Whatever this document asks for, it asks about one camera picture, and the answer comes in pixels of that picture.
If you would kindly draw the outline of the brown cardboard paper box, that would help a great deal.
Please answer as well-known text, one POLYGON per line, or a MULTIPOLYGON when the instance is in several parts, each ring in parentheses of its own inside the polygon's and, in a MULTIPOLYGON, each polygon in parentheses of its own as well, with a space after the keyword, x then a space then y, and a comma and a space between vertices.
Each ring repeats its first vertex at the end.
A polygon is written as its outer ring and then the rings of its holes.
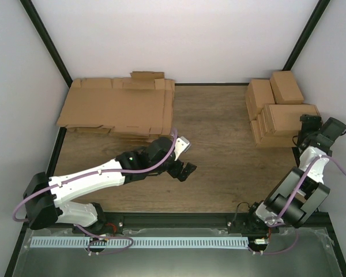
POLYGON ((266 104, 262 110, 271 136, 292 137, 301 130, 302 115, 319 115, 312 104, 266 104))

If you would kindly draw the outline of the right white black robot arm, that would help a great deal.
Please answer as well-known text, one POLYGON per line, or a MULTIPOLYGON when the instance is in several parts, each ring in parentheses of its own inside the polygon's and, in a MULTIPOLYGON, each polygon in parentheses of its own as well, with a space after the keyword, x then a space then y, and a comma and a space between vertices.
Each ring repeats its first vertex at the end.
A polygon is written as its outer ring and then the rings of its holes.
POLYGON ((324 168, 332 159, 331 146, 346 134, 346 124, 330 117, 304 114, 297 135, 299 164, 293 167, 267 198, 254 203, 245 217, 245 227, 253 233, 289 225, 299 228, 330 193, 324 184, 324 168))

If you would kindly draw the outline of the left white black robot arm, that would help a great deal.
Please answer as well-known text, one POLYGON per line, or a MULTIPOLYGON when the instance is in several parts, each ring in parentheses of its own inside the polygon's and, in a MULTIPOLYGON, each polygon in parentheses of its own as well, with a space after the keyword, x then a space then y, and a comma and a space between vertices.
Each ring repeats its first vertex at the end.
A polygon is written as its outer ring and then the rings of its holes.
POLYGON ((197 168, 179 159, 189 147, 190 142, 184 137, 173 140, 161 137, 147 147, 123 152, 102 165, 78 173, 57 177, 48 177, 44 172, 35 174, 23 194, 29 228, 41 230, 64 223, 79 225, 90 233, 102 232, 106 228, 106 216, 101 205, 80 204, 75 199, 162 173, 184 182, 197 168))

